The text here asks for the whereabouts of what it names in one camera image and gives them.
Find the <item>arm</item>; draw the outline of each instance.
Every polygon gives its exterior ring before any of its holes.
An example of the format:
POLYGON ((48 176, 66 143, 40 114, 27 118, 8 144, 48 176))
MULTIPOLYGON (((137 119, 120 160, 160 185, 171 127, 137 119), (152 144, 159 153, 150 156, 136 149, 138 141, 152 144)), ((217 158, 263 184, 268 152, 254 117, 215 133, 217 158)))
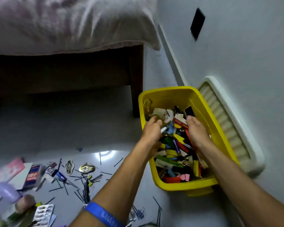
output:
MULTIPOLYGON (((133 205, 145 166, 161 143, 160 126, 155 117, 145 125, 140 141, 124 159, 121 166, 105 186, 96 194, 92 202, 97 203, 112 214, 118 221, 126 223, 133 205)), ((105 226, 89 212, 82 211, 70 227, 105 226)))
POLYGON ((214 176, 249 226, 284 226, 284 205, 265 192, 224 155, 195 117, 187 118, 189 136, 214 176))

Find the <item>silicone bracelet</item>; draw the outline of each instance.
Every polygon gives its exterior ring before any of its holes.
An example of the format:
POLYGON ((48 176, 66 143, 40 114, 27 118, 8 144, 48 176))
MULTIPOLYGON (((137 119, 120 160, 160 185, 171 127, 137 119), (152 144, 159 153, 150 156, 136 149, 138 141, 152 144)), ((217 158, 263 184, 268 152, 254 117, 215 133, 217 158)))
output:
POLYGON ((124 227, 124 225, 120 223, 113 215, 111 215, 95 202, 90 202, 84 208, 84 210, 91 213, 107 227, 124 227))

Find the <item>hand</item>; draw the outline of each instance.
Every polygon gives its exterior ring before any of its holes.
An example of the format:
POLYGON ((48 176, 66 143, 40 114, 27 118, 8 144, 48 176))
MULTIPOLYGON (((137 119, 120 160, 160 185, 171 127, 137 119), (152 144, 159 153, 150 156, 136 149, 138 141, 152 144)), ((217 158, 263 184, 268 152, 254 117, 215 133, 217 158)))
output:
POLYGON ((196 117, 187 116, 188 133, 193 144, 202 151, 206 146, 212 145, 213 142, 209 137, 206 128, 197 120, 196 117))
POLYGON ((141 136, 141 142, 147 144, 149 146, 149 158, 153 157, 154 154, 158 151, 158 148, 161 145, 161 142, 159 142, 160 137, 162 137, 161 134, 161 126, 162 121, 158 120, 155 122, 156 117, 153 116, 144 126, 142 136, 141 136))

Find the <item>yellow container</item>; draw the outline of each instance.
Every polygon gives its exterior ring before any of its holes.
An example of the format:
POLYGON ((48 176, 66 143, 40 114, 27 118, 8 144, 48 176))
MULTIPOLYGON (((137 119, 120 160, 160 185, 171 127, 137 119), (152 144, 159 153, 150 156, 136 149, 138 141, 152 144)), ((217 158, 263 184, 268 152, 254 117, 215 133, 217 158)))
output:
MULTIPOLYGON (((152 101, 151 111, 156 107, 173 109, 174 106, 178 106, 181 110, 184 110, 191 106, 196 118, 206 127, 216 146, 229 158, 239 164, 239 161, 237 160, 234 151, 231 149, 231 146, 218 121, 197 89, 190 86, 183 86, 165 87, 142 92, 139 96, 139 110, 142 129, 146 124, 145 114, 148 115, 148 112, 143 106, 146 99, 150 99, 152 101)), ((165 183, 158 176, 154 158, 149 160, 149 164, 153 180, 156 186, 162 190, 184 190, 187 192, 188 196, 202 196, 211 193, 211 186, 218 184, 213 175, 206 175, 202 179, 192 182, 165 183)))

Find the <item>wooden bed leg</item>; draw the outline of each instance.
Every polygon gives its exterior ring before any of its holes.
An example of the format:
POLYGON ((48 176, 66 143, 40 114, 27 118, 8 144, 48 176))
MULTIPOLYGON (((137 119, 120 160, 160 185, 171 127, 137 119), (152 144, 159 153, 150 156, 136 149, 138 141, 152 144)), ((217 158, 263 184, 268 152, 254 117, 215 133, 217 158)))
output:
POLYGON ((143 91, 144 45, 129 47, 130 88, 133 103, 133 116, 140 117, 138 97, 143 91))

